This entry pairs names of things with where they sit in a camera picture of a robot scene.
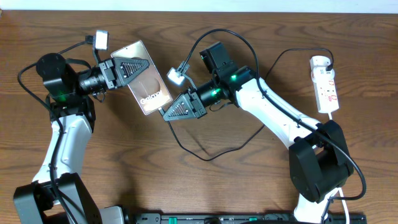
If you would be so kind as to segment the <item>smartphone with bronze screen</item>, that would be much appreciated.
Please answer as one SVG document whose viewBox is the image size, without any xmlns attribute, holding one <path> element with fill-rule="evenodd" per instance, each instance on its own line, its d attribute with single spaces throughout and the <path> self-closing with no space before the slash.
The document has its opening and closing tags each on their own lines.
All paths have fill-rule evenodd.
<svg viewBox="0 0 398 224">
<path fill-rule="evenodd" d="M 173 101 L 158 69 L 151 59 L 143 41 L 138 40 L 111 54 L 112 58 L 146 59 L 149 66 L 128 84 L 142 112 L 151 114 Z"/>
</svg>

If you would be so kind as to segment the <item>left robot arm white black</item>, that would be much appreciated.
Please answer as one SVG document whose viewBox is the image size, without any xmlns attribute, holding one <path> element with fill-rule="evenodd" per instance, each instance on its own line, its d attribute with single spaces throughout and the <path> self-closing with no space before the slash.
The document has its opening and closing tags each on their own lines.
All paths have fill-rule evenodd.
<svg viewBox="0 0 398 224">
<path fill-rule="evenodd" d="M 149 66 L 146 59 L 110 58 L 91 67 L 60 53 L 32 64 L 49 91 L 39 102 L 49 111 L 52 138 L 33 181 L 14 192 L 21 223 L 130 222 L 121 206 L 98 208 L 80 173 L 96 120 L 91 97 L 126 86 Z"/>
</svg>

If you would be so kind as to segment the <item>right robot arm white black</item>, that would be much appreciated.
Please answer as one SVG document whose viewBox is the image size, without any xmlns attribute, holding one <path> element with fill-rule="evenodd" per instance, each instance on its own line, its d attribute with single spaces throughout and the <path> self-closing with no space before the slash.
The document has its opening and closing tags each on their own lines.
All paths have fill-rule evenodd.
<svg viewBox="0 0 398 224">
<path fill-rule="evenodd" d="M 212 78 L 179 94 L 163 119 L 201 118 L 211 105 L 227 100 L 255 116 L 289 150 L 290 178 L 299 192 L 294 218 L 325 223 L 329 206 L 356 165 L 349 155 L 342 128 L 333 120 L 322 124 L 288 104 L 248 66 L 238 67 L 221 42 L 200 52 Z"/>
</svg>

